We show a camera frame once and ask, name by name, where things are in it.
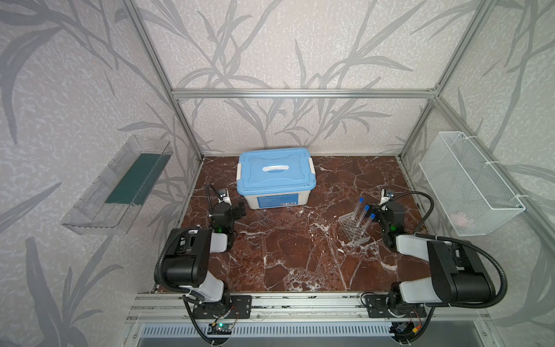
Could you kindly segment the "clear test tube rack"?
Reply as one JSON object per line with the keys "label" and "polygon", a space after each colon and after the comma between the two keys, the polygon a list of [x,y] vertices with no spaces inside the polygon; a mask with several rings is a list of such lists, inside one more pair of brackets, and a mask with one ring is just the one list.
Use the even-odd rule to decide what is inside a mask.
{"label": "clear test tube rack", "polygon": [[340,230],[346,235],[349,246],[360,246],[371,240],[370,235],[367,232],[367,228],[364,227],[364,223],[357,226],[357,219],[354,218],[354,212],[347,213],[338,218],[338,223]]}

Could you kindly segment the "blue plastic bin lid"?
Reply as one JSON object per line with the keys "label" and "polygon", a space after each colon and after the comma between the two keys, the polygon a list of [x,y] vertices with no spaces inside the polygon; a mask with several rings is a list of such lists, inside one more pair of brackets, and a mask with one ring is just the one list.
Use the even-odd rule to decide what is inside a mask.
{"label": "blue plastic bin lid", "polygon": [[244,196],[310,191],[316,187],[315,166],[302,147],[246,152],[238,159],[236,184]]}

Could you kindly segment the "white plastic storage bin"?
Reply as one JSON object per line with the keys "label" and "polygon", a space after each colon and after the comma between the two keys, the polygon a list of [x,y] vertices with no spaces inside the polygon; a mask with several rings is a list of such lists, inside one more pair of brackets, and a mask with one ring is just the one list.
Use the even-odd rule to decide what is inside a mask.
{"label": "white plastic storage bin", "polygon": [[289,206],[305,205],[308,201],[310,191],[282,193],[277,195],[242,195],[251,209],[281,208]]}

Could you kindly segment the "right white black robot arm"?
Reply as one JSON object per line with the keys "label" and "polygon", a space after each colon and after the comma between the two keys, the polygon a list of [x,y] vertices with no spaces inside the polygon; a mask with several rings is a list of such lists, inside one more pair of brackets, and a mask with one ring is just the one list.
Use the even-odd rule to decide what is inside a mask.
{"label": "right white black robot arm", "polygon": [[426,278],[393,283],[386,299],[390,311],[419,305],[483,309],[505,298],[507,274],[480,247],[450,237],[406,233],[403,206],[393,200],[366,206],[365,216],[380,225],[384,245],[391,251],[429,266]]}

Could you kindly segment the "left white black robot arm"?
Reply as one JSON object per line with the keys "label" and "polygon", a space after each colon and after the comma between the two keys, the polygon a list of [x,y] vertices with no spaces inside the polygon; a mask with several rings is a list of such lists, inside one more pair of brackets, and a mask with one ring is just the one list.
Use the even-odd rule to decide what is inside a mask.
{"label": "left white black robot arm", "polygon": [[209,214],[210,227],[172,230],[155,266],[156,284],[181,293],[187,304],[231,309],[228,286],[209,271],[209,261],[211,254],[231,251],[237,236],[234,224],[245,215],[243,202],[220,202]]}

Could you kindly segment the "pink object in basket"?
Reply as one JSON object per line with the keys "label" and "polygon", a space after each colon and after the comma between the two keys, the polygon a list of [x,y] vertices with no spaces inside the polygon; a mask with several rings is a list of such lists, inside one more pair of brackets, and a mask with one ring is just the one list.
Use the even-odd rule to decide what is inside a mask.
{"label": "pink object in basket", "polygon": [[457,228],[467,228],[472,220],[465,213],[454,213],[449,215],[451,222]]}

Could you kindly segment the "green circuit board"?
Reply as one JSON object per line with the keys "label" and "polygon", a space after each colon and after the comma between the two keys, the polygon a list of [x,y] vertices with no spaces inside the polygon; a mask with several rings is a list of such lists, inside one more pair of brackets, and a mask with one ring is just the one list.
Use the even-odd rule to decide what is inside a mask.
{"label": "green circuit board", "polygon": [[233,323],[211,323],[208,325],[208,335],[231,335],[234,329]]}

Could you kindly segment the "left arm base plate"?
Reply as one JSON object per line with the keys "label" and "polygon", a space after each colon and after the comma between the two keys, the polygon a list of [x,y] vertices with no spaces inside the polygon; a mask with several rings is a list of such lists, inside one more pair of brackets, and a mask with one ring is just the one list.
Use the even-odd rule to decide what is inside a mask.
{"label": "left arm base plate", "polygon": [[193,317],[201,320],[249,319],[251,315],[252,296],[231,295],[219,302],[195,305]]}

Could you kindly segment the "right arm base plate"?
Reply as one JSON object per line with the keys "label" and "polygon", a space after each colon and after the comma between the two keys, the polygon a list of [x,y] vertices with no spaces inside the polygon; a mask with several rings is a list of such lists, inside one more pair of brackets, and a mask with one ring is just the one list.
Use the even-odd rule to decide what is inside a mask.
{"label": "right arm base plate", "polygon": [[427,317],[426,308],[422,304],[390,303],[389,296],[385,294],[362,293],[360,300],[369,318],[423,319]]}

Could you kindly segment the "clear wall shelf green mat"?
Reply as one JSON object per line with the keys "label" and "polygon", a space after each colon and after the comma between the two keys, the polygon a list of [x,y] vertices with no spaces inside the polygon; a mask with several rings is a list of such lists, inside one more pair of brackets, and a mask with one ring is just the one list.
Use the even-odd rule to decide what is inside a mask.
{"label": "clear wall shelf green mat", "polygon": [[62,225],[78,235],[127,234],[172,155],[168,140],[131,136]]}

